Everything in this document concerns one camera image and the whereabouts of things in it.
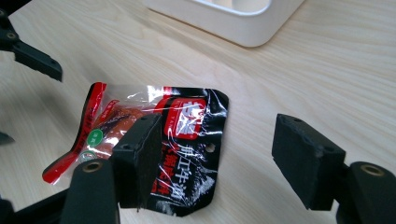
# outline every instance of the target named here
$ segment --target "screw hole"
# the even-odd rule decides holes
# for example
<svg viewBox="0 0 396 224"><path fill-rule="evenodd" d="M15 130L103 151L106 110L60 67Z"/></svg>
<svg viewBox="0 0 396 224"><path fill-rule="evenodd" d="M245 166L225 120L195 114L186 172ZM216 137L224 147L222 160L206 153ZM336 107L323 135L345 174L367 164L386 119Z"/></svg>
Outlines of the screw hole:
<svg viewBox="0 0 396 224"><path fill-rule="evenodd" d="M125 145L122 145L121 148L123 148L123 149L131 149L132 147L129 144L125 144Z"/></svg>
<svg viewBox="0 0 396 224"><path fill-rule="evenodd" d="M98 171L98 170L100 170L100 168L102 168L102 163L101 162L99 162L99 161L93 161L93 162L90 162L89 164L87 164L87 165L85 165L83 168L82 168L82 170L85 172L85 173L93 173L93 172L95 172L95 171Z"/></svg>
<svg viewBox="0 0 396 224"><path fill-rule="evenodd" d="M15 38L17 38L17 36L16 36L14 33L8 33L8 34L7 34L7 37L8 37L9 39L15 39Z"/></svg>
<svg viewBox="0 0 396 224"><path fill-rule="evenodd" d="M361 169L369 174L369 175L375 175L375 176L383 176L385 173L381 169L379 169L376 166L369 165L369 164L364 164L361 166Z"/></svg>
<svg viewBox="0 0 396 224"><path fill-rule="evenodd" d="M209 153L214 152L215 149L216 149L216 146L215 146L215 144L213 144L213 143L211 143L211 144L209 144L209 145L206 145L206 147L205 147L205 150L206 150L207 152L209 152Z"/></svg>

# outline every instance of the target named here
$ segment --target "brass screw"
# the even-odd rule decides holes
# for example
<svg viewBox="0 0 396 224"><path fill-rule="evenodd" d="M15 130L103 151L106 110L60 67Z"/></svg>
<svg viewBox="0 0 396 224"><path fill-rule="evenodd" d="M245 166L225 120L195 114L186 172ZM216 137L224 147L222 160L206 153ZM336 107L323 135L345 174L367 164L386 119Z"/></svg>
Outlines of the brass screw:
<svg viewBox="0 0 396 224"><path fill-rule="evenodd" d="M93 161L88 164L86 164L83 168L82 171L85 173L93 173L95 171L98 171L102 168L103 164L99 161Z"/></svg>
<svg viewBox="0 0 396 224"><path fill-rule="evenodd" d="M7 33L7 37L9 39L15 39L15 38L17 38L17 35L15 35L14 33L9 32L9 33Z"/></svg>
<svg viewBox="0 0 396 224"><path fill-rule="evenodd" d="M383 176L385 174L380 168L369 164L362 165L361 169L369 175Z"/></svg>

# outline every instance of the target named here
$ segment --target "wooden table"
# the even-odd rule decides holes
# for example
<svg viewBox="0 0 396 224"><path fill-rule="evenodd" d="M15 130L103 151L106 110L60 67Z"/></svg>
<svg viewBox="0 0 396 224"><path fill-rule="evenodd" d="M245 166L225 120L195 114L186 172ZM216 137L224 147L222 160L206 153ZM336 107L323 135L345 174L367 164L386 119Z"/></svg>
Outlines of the wooden table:
<svg viewBox="0 0 396 224"><path fill-rule="evenodd" d="M34 0L10 16L57 60L60 83L0 53L0 194L16 210L62 188L41 174L73 145L95 81L206 87L230 113L218 185L187 217L121 210L121 223L335 223L311 212L271 156L276 114L303 119L347 151L396 173L396 1L306 0L265 45L246 49L141 1Z"/></svg>

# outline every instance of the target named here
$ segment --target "white plastic box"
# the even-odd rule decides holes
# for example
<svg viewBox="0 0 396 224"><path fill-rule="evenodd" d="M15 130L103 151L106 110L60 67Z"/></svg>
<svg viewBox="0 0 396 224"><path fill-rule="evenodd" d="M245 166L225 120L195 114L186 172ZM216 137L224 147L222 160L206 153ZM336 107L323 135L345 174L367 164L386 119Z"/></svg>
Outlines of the white plastic box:
<svg viewBox="0 0 396 224"><path fill-rule="evenodd" d="M266 43L304 0L143 0L167 16L238 45Z"/></svg>

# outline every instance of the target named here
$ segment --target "plastic wrapper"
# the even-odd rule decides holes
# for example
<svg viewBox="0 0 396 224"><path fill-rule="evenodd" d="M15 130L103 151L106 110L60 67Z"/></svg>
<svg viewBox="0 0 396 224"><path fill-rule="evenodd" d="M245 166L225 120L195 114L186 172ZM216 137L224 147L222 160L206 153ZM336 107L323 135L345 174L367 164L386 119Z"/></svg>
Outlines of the plastic wrapper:
<svg viewBox="0 0 396 224"><path fill-rule="evenodd" d="M162 159L147 209L186 216L213 198L228 103L211 89L94 83L75 144L44 170L43 179L67 182L81 162L108 159L137 119L162 113Z"/></svg>

